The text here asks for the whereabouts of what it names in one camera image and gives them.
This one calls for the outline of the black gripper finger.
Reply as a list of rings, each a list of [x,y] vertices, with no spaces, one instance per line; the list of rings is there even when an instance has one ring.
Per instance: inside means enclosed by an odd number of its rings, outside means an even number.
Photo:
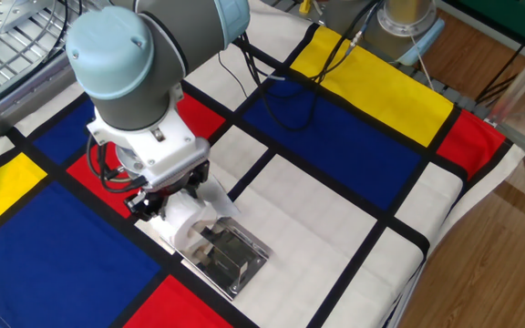
[[[125,198],[124,204],[135,218],[149,221],[160,215],[167,201],[168,197],[163,192],[140,190]]]
[[[202,183],[205,183],[208,180],[209,172],[210,162],[208,160],[205,160],[203,163],[194,168],[193,171],[190,173],[188,183],[186,184],[184,189],[188,191],[192,197],[197,197],[198,188]]]

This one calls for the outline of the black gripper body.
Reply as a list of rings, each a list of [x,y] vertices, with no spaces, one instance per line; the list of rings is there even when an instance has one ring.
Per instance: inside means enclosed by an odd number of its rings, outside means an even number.
[[[166,186],[157,192],[154,192],[151,196],[152,200],[157,201],[165,201],[169,196],[177,193],[181,190],[186,190],[189,192],[189,194],[194,197],[195,196],[195,184],[192,180],[192,174],[188,173],[185,176],[183,176],[178,181],[174,182],[173,184]]]

